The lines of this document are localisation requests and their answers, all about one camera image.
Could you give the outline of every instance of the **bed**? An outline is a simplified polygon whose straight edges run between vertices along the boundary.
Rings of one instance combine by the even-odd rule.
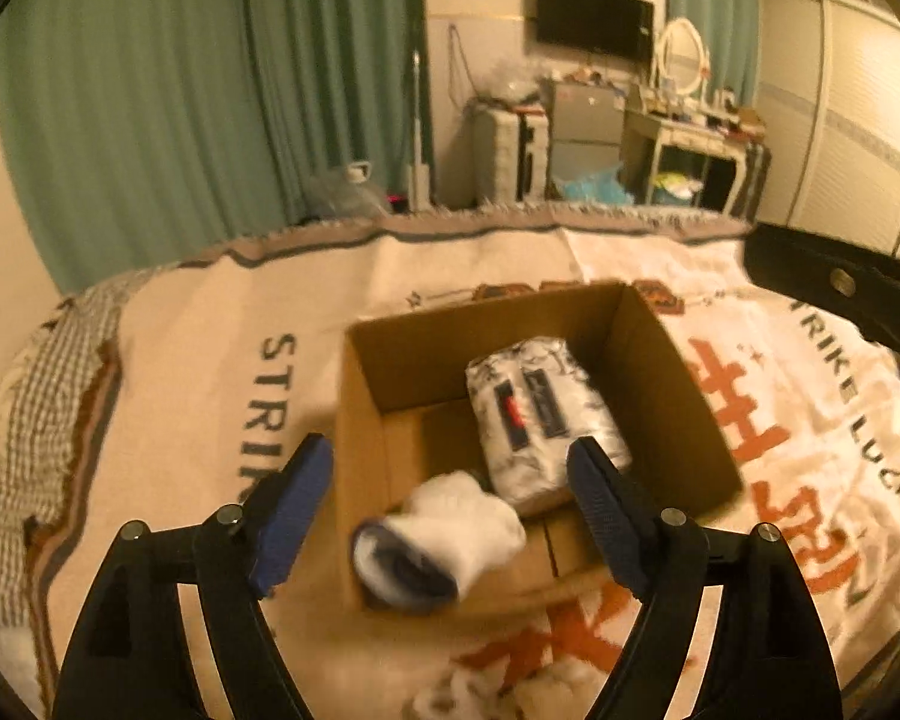
[[[614,278],[655,306],[738,461],[748,491],[713,524],[778,523],[849,685],[900,632],[898,364],[846,319],[754,285],[749,235],[707,212],[567,203],[353,220],[238,240],[69,298],[2,388],[0,628],[31,626],[49,703],[117,529],[197,522],[242,500],[307,432],[332,434],[351,322]],[[253,403],[266,400],[285,404],[279,424],[254,424]],[[264,602],[314,716],[548,718],[569,702],[583,717],[634,622],[626,591],[607,581],[471,623],[343,614],[332,506]],[[226,717],[188,590],[197,679],[210,715]],[[692,705],[718,596],[704,597],[668,717]],[[447,701],[461,685],[479,701]]]

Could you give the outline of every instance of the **metal screw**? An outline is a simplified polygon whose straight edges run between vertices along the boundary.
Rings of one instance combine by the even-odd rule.
[[[228,503],[217,509],[217,522],[221,525],[236,525],[244,518],[244,509],[237,503]]]
[[[663,511],[660,512],[660,519],[662,519],[668,525],[673,525],[674,528],[679,528],[680,525],[686,524],[687,515],[684,514],[680,509],[674,509],[670,507],[669,509],[663,509]]]
[[[122,528],[120,528],[120,538],[124,541],[136,541],[140,536],[146,533],[146,523],[139,519],[131,519]]]
[[[763,541],[774,542],[780,541],[780,538],[782,538],[780,535],[780,528],[775,525],[770,525],[769,522],[761,522],[757,525],[756,532],[759,533],[760,538],[762,538]]]
[[[853,298],[853,293],[857,290],[857,283],[853,280],[853,276],[843,268],[835,268],[830,272],[830,285],[845,298]]]

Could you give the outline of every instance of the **television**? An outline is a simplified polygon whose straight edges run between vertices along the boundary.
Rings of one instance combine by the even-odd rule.
[[[649,63],[653,52],[653,3],[536,0],[536,40]]]

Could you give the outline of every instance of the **plastic container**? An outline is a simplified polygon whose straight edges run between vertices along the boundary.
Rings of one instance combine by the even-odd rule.
[[[351,162],[311,176],[303,189],[307,213],[317,218],[381,217],[391,213],[386,192],[370,181],[370,162]]]

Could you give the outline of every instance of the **open cardboard box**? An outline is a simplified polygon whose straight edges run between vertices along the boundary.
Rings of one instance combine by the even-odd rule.
[[[367,598],[350,539],[430,477],[485,472],[464,370],[533,336],[566,338],[629,445],[629,473],[660,507],[708,521],[743,486],[720,428],[666,330],[628,285],[492,298],[353,325],[343,346],[334,484],[349,608]],[[575,503],[524,520],[527,546],[450,613],[517,613],[607,579]]]

